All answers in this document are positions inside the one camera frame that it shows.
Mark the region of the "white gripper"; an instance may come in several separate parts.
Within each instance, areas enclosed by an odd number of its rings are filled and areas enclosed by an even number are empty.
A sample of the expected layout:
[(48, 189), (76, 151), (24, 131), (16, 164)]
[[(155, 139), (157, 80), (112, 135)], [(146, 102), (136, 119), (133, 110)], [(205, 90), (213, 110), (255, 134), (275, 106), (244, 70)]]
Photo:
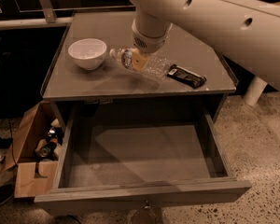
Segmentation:
[(137, 48), (131, 49), (132, 69), (141, 72), (149, 60), (149, 56), (146, 53), (154, 53), (164, 46), (170, 31), (170, 23), (134, 20), (132, 30), (133, 44)]

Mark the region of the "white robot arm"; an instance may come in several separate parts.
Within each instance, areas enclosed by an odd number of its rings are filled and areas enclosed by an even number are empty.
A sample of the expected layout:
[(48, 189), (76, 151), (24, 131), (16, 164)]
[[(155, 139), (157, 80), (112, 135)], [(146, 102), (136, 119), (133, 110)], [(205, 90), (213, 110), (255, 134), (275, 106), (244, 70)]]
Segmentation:
[(259, 0), (130, 0), (135, 46), (154, 53), (174, 24), (280, 91), (280, 6)]

